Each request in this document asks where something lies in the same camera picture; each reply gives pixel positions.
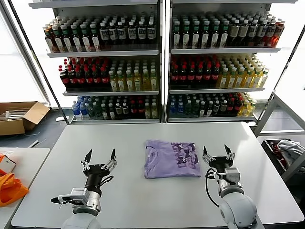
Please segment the bottle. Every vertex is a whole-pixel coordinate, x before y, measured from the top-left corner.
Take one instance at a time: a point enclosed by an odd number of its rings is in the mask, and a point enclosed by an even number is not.
[[[104,120],[109,119],[106,104],[101,104],[101,107],[102,107],[102,115]]]
[[[129,22],[128,38],[131,45],[135,45],[137,43],[137,30],[132,21]]]
[[[247,38],[245,41],[246,46],[253,47],[255,43],[255,37],[258,30],[258,20],[254,19],[252,24],[249,26]]]
[[[259,25],[257,34],[256,34],[256,39],[254,42],[255,46],[260,46],[260,47],[264,46],[263,39],[264,39],[264,36],[268,29],[267,22],[268,22],[268,20],[263,20],[262,23]]]
[[[240,88],[244,78],[244,67],[239,68],[238,75],[234,82],[233,88]]]
[[[223,25],[223,30],[219,39],[219,48],[224,48],[228,39],[229,21],[225,20]]]
[[[139,92],[142,90],[142,80],[139,75],[139,70],[134,70],[133,73],[134,73],[133,80],[134,80],[135,91]]]
[[[249,25],[249,20],[245,19],[243,24],[240,25],[239,31],[238,31],[238,38],[237,38],[237,45],[242,47],[246,45],[245,38],[247,36]]]
[[[214,49],[217,47],[217,42],[218,42],[218,36],[219,36],[219,24],[220,21],[214,21],[214,27],[213,27],[213,32],[211,34],[211,49]]]
[[[90,25],[90,28],[91,28],[91,33],[92,33],[92,42],[93,42],[93,45],[94,45],[94,50],[99,52],[101,51],[101,44],[102,44],[102,41],[98,35],[98,30],[96,28],[96,25],[95,24],[91,24]]]
[[[112,91],[117,92],[119,89],[119,86],[118,86],[117,79],[114,76],[114,72],[109,71],[108,73],[109,73],[109,77],[110,77],[110,84],[111,84]]]
[[[151,108],[149,106],[149,103],[145,103],[145,118],[146,119],[151,118]]]
[[[152,118],[158,118],[157,103],[152,103]]]
[[[194,21],[193,35],[192,35],[192,49],[196,49],[199,41],[199,21]]]
[[[237,68],[233,67],[231,69],[231,74],[229,74],[229,76],[227,77],[227,85],[226,85],[226,88],[233,88],[233,84],[236,80],[236,71],[237,71]]]
[[[226,81],[227,81],[227,73],[228,73],[228,68],[223,68],[223,71],[221,75],[219,76],[219,88],[225,88]]]
[[[239,28],[240,28],[239,20],[235,20],[234,23],[231,25],[227,46],[234,47],[237,45],[236,40],[237,40]]]

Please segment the bottle label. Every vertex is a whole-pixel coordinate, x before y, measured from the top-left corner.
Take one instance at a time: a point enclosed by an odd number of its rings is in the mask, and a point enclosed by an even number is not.
[[[148,39],[155,39],[156,38],[156,28],[147,28],[147,37]]]
[[[211,49],[216,48],[217,40],[218,40],[218,33],[214,33],[214,34],[212,35]]]
[[[243,80],[242,77],[238,77],[238,78],[237,78],[236,84],[235,84],[235,87],[236,87],[236,88],[239,88],[239,87],[240,87],[240,84],[242,83],[242,80]]]
[[[149,111],[145,111],[145,118],[146,119],[151,118],[151,113]]]
[[[118,39],[118,32],[116,29],[109,29],[109,37],[111,40],[117,40]]]
[[[61,39],[60,38],[55,38],[55,42],[57,44],[57,47],[59,49],[60,52],[65,52],[65,49],[63,47],[63,44],[61,42]]]
[[[88,37],[83,37],[82,41],[84,42],[85,48],[87,52],[90,52],[90,43]]]
[[[146,28],[138,28],[139,39],[146,39]]]
[[[119,81],[119,88],[120,88],[121,92],[124,91],[124,82],[123,81]]]
[[[156,111],[152,111],[152,118],[157,118],[157,112]]]
[[[187,46],[189,45],[189,38],[190,38],[189,34],[183,35],[183,42],[182,42],[183,49],[187,49]]]
[[[132,92],[133,88],[132,88],[132,81],[131,80],[127,80],[127,86],[128,86],[128,91]]]
[[[188,76],[187,76],[187,79],[188,79],[188,80],[194,80],[194,79],[195,79],[195,76],[194,76],[194,75],[188,75]]]
[[[112,120],[115,119],[115,114],[114,114],[114,112],[110,112],[110,117],[111,117]]]
[[[152,90],[156,91],[157,90],[157,80],[151,79],[151,84],[152,84]]]
[[[108,34],[108,29],[105,30],[100,30],[101,38],[103,41],[108,41],[109,40],[109,34]]]
[[[136,92],[141,91],[141,82],[139,80],[135,80],[134,85],[135,85]]]
[[[201,40],[201,48],[202,49],[206,48],[207,43],[208,43],[208,38],[209,38],[208,34],[202,35],[202,40]]]
[[[235,81],[235,78],[231,78],[229,80],[228,88],[232,88],[233,87],[234,81]]]
[[[212,75],[212,80],[218,80],[219,75]]]
[[[178,49],[179,48],[179,40],[180,40],[180,35],[179,34],[175,34],[173,36],[173,48],[174,49]]]
[[[130,40],[135,40],[137,39],[137,32],[135,28],[128,28],[128,37]]]
[[[117,31],[118,31],[118,36],[119,36],[120,40],[125,40],[127,38],[125,28],[117,29]]]
[[[227,33],[223,33],[223,34],[221,35],[219,48],[224,48],[224,47],[225,47],[225,44],[226,44],[226,42],[227,42],[227,38],[228,38],[228,34],[227,34]]]
[[[227,78],[222,78],[221,81],[220,81],[220,86],[219,88],[224,88],[225,86],[225,82],[227,81]]]
[[[230,37],[237,37],[239,26],[231,26]]]
[[[100,51],[101,50],[101,46],[100,46],[99,39],[97,37],[92,37],[92,40],[93,40],[93,44],[94,44],[95,50],[97,52]]]
[[[116,87],[116,82],[115,81],[111,81],[110,84],[111,84],[111,87],[112,87],[112,91],[116,92],[118,90],[117,87]]]
[[[73,37],[73,41],[78,52],[81,52],[81,42],[78,37]]]
[[[196,33],[193,35],[192,49],[197,48],[198,40],[199,40],[199,34]]]
[[[203,75],[204,80],[210,80],[210,78],[211,78],[211,75]]]
[[[104,117],[105,120],[107,120],[108,119],[108,114],[106,112],[103,112],[103,117]]]

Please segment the orange bag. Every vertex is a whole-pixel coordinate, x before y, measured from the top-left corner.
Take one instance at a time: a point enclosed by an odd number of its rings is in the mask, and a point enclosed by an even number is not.
[[[15,174],[9,173],[0,177],[0,207],[9,205],[28,193],[28,189],[22,185]]]

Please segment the yellow bottle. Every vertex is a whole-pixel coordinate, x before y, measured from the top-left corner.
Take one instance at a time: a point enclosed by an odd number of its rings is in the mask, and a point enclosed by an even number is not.
[[[258,87],[258,82],[260,81],[261,77],[260,77],[260,73],[261,73],[261,67],[257,67],[255,74],[253,75],[253,79],[250,83],[250,87],[251,88],[256,88]]]
[[[242,81],[242,88],[248,88],[250,86],[250,83],[253,79],[253,76],[252,76],[253,70],[254,70],[254,67],[250,67],[248,69],[247,75],[244,76],[243,81]]]
[[[144,91],[151,91],[152,90],[151,80],[149,78],[147,69],[143,69],[143,90]]]
[[[134,81],[135,91],[140,92],[142,90],[142,81],[139,75],[139,70],[136,69],[133,71],[133,73],[134,73],[133,81]]]
[[[241,67],[239,68],[238,75],[236,77],[236,80],[234,82],[233,88],[240,88],[242,85],[243,81],[243,76],[244,76],[244,68]]]
[[[235,68],[235,67],[233,67],[231,69],[231,74],[229,74],[229,76],[227,76],[226,88],[233,88],[233,84],[237,77],[236,71],[237,71],[237,68]]]
[[[227,81],[227,73],[228,73],[228,68],[223,68],[223,72],[219,76],[219,85],[217,87],[219,88],[225,88],[225,83]]]

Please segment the display shelf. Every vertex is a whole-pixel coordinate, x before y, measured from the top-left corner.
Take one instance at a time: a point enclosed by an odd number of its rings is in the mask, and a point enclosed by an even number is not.
[[[295,3],[298,0],[172,0],[173,4],[200,3]]]
[[[111,96],[111,95],[155,95],[159,91],[144,92],[64,92],[64,96]]]
[[[154,5],[158,0],[66,0],[29,3],[33,9],[84,6]]]
[[[261,91],[263,91],[263,90],[264,90],[264,88],[185,89],[185,90],[170,90],[170,94],[261,92]]]
[[[255,116],[251,117],[210,117],[210,118],[169,118],[169,123],[207,123],[207,122],[256,122]]]
[[[156,56],[159,50],[132,50],[132,51],[102,51],[102,52],[60,52],[48,53],[50,58],[55,57],[90,57],[90,56]]]
[[[278,52],[280,48],[171,49],[171,54]]]

